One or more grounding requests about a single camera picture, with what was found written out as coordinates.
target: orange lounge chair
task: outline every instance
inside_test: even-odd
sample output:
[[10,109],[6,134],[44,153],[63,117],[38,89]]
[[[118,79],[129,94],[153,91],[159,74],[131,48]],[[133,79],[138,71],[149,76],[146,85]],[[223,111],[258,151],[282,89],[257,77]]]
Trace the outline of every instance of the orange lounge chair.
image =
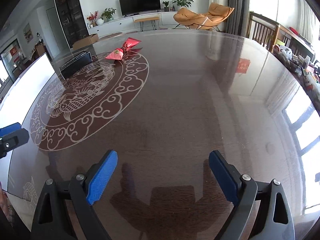
[[179,23],[176,27],[183,25],[189,29],[209,30],[225,21],[233,10],[234,8],[228,6],[211,3],[205,14],[196,14],[187,8],[181,8],[173,18]]

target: glass tabletop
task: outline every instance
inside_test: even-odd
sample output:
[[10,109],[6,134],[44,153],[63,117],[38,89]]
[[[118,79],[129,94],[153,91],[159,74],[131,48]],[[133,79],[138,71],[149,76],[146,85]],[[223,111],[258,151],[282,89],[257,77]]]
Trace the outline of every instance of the glass tabletop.
[[[17,212],[32,219],[48,178],[85,173],[114,149],[93,206],[112,239],[212,239],[232,209],[208,166],[219,150],[240,173],[281,181],[302,239],[320,212],[320,118],[292,74],[255,41],[207,31],[130,34],[141,43],[124,60],[104,58],[128,37],[85,48],[93,63],[42,88],[22,124],[30,140],[12,153]],[[53,63],[58,74],[71,57]]]

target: white tv cabinet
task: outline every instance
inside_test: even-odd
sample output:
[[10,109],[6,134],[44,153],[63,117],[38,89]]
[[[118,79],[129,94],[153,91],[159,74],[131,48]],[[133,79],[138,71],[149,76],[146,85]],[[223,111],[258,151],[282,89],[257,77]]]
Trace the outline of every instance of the white tv cabinet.
[[[157,29],[168,29],[174,28],[178,23],[173,19],[176,12],[158,12],[158,13],[145,13],[134,16],[128,16],[125,18],[115,19],[105,22],[96,27],[88,29],[89,34],[97,33],[99,38],[117,32],[128,33],[132,31],[140,32],[140,24],[134,23],[134,20],[139,18],[147,18],[153,16],[159,16],[159,22],[156,21]],[[144,31],[153,30],[151,22],[144,23]]]

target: monitor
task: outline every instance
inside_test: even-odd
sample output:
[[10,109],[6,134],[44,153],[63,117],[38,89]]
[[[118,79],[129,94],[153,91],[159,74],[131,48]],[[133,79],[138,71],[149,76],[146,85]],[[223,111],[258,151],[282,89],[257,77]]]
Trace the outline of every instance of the monitor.
[[160,0],[119,0],[122,15],[160,10]]

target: metal bolt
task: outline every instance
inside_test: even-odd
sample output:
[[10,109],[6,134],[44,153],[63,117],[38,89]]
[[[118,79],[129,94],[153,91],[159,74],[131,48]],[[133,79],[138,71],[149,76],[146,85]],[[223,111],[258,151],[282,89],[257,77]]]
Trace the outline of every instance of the metal bolt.
[[83,174],[78,174],[76,176],[76,180],[83,180],[84,179],[84,175]]
[[277,181],[276,179],[273,180],[273,183],[276,184],[276,185],[280,185],[281,184],[281,182]]
[[251,177],[248,174],[243,174],[242,179],[249,181],[251,179]]
[[51,185],[53,182],[53,179],[47,179],[47,181],[45,182],[47,185]]

